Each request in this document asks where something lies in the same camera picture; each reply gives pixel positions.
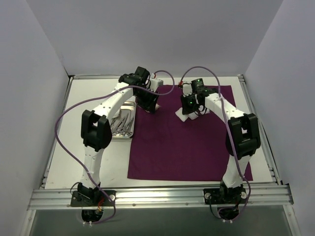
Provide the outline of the white gauze pad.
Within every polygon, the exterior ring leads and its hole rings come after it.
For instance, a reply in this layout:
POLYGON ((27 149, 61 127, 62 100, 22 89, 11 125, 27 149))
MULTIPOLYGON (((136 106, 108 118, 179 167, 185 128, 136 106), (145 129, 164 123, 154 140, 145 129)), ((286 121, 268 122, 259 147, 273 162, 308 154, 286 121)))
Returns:
POLYGON ((202 106, 200 109, 199 109, 199 112, 201 115, 205 115, 205 114, 208 114, 210 112, 209 109, 207 109, 206 107, 202 106))
POLYGON ((189 117, 191 120, 194 120, 194 119, 198 118, 199 115, 198 115, 197 113, 190 113, 190 114, 188 114, 188 117, 189 117))
POLYGON ((122 119, 127 115, 127 110, 125 109, 120 109, 119 115, 117 118, 122 119))
POLYGON ((177 111, 175 112, 175 115, 176 115, 182 122, 185 122, 185 121, 189 118, 188 115, 184 115, 184 114, 183 114, 182 108, 180 108, 179 110, 177 110, 177 111))

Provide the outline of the clear bag of cotton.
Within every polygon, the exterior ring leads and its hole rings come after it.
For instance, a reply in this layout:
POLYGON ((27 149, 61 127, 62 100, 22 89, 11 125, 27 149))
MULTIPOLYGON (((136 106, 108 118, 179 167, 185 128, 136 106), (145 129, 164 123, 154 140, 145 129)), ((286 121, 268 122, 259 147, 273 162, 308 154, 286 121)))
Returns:
POLYGON ((145 111, 154 114, 159 108, 160 108, 159 104, 151 104, 145 109, 145 111))

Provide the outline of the steel instrument tray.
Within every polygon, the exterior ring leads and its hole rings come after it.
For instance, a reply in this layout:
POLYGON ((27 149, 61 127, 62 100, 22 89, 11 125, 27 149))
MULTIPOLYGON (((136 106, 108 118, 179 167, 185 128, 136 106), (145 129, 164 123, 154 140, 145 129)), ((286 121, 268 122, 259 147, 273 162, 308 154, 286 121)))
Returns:
POLYGON ((126 101, 119 109, 118 115, 112 119, 112 139, 129 139, 133 136, 136 116, 135 101, 126 101))

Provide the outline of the steel forceps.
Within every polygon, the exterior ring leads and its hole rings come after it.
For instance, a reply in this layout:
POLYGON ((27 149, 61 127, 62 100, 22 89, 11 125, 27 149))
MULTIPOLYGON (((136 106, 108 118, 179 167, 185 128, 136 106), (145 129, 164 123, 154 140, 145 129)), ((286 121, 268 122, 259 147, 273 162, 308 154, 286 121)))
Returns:
POLYGON ((110 124, 110 128, 111 128, 111 132, 112 132, 113 136, 116 136, 117 129, 118 129, 118 126, 120 125, 120 122, 121 122, 120 117, 112 119, 111 124, 110 124))
POLYGON ((128 136, 132 127, 134 121, 134 117, 132 117, 125 125, 123 128, 123 135, 124 136, 128 136))

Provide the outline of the purple surgical cloth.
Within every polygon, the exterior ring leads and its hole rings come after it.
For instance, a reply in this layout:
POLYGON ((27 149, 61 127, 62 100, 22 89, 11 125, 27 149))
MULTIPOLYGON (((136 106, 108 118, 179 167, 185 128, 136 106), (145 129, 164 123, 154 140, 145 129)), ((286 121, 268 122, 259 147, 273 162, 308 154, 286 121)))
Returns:
POLYGON ((127 177, 139 180, 221 181, 239 178, 234 157, 227 148, 228 134, 222 117, 206 111, 181 121, 180 88, 158 91, 160 108, 154 113, 137 108, 127 177))

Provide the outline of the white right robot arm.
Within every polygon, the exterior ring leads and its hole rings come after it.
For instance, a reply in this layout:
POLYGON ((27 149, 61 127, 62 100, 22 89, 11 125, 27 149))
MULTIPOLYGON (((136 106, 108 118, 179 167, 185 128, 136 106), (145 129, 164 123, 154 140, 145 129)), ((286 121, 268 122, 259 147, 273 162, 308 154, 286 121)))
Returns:
POLYGON ((261 146, 258 118, 238 110, 223 97, 220 86, 208 88, 201 78, 190 83, 180 82, 179 88, 182 106, 175 114, 181 121, 196 119, 204 111, 216 115, 226 126, 229 160, 218 193, 221 201, 229 203, 236 198, 235 189, 242 186, 247 165, 261 146))

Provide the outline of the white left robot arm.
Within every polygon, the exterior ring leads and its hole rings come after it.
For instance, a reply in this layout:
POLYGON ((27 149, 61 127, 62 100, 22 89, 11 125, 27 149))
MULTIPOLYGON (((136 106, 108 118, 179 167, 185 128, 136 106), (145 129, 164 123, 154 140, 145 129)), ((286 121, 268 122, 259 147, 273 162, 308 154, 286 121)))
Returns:
POLYGON ((134 73, 124 74, 113 89, 124 89, 108 98, 93 110, 85 110, 81 121, 81 138, 85 146, 84 165, 88 169, 83 172, 77 191, 82 195, 82 201, 88 206, 94 206, 99 201, 100 165, 103 152, 112 140, 111 121, 120 107, 131 97, 135 96, 140 107, 154 113, 158 100, 156 92, 163 85, 159 79, 150 79, 150 73, 143 67, 138 67, 134 73))

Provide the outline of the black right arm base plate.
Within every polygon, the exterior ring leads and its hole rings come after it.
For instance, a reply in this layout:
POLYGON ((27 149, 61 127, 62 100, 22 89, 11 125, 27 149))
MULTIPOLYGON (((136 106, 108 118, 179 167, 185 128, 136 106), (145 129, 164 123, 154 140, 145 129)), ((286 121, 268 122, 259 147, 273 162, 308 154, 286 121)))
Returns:
POLYGON ((206 188, 203 189, 204 201, 212 205, 244 204, 247 199, 245 188, 206 188))

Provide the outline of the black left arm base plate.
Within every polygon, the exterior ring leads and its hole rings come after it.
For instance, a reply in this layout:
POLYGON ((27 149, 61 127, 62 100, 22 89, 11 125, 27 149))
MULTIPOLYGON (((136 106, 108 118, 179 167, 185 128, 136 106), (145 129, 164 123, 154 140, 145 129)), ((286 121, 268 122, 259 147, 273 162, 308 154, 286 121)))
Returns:
POLYGON ((71 207, 112 207, 115 203, 116 191, 104 190, 104 192, 111 198, 111 201, 99 190, 96 191, 91 198, 74 191, 72 193, 70 206, 71 207))

